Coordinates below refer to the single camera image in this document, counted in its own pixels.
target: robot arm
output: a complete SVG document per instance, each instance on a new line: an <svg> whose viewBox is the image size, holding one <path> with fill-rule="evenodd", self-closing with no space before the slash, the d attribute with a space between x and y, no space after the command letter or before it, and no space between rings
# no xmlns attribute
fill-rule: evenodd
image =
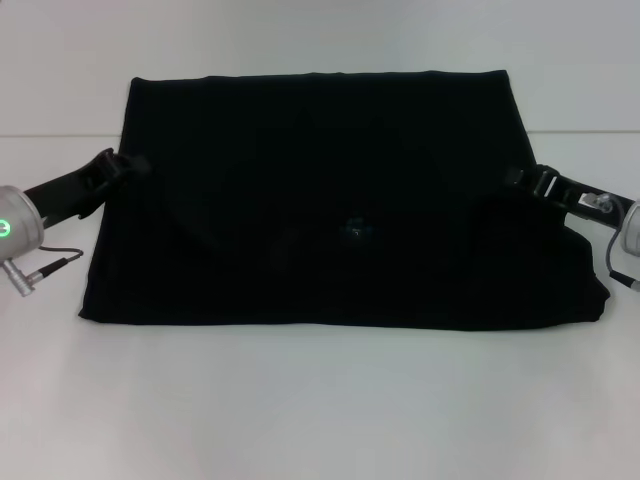
<svg viewBox="0 0 640 480"><path fill-rule="evenodd" d="M632 290L640 291L639 281L615 271L611 266L611 250L618 236L626 253L640 257L639 202L578 183L546 165L538 165L532 171L514 169L509 172L506 183L578 217L615 229L606 254L609 276Z"/></svg>
<svg viewBox="0 0 640 480"><path fill-rule="evenodd" d="M127 181L149 171L143 157L125 157L107 149L79 170L25 192L0 187L0 264L22 296L70 260L62 258L24 275L13 263L15 258L40 248L46 228L75 215L88 217Z"/></svg>

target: white table surface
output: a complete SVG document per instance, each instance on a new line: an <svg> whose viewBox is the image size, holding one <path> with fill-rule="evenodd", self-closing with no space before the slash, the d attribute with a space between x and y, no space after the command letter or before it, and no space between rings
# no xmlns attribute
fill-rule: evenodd
<svg viewBox="0 0 640 480"><path fill-rule="evenodd" d="M117 147L134 76L507 68L538 162L635 198L639 18L633 0L2 0L0 184ZM46 243L90 253L99 223ZM533 332L97 325L77 317L90 254L27 299L0 276L0 478L635 479L640 295L606 276L610 230L568 224L613 296L600 322Z"/></svg>

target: cable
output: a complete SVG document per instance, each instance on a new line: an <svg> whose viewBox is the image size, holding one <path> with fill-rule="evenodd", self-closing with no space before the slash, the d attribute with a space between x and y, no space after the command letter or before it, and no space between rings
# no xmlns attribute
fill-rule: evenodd
<svg viewBox="0 0 640 480"><path fill-rule="evenodd" d="M79 259L84 252L79 248L52 248L52 247L38 247L38 250L43 250L45 252L67 252L67 253L75 253L73 257L67 258L67 262L73 262L74 260Z"/></svg>

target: silver cylinder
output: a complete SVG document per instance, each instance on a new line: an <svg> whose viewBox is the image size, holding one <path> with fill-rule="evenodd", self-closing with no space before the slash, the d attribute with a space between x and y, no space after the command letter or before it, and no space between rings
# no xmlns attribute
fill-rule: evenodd
<svg viewBox="0 0 640 480"><path fill-rule="evenodd" d="M35 205L15 187L0 187L0 263L35 250L44 224Z"/></svg>

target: black cloth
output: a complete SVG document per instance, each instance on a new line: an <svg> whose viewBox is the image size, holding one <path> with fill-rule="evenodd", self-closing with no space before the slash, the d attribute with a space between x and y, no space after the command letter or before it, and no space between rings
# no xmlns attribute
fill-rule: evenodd
<svg viewBox="0 0 640 480"><path fill-rule="evenodd" d="M99 322L499 330L594 321L506 72L134 79L80 315Z"/></svg>

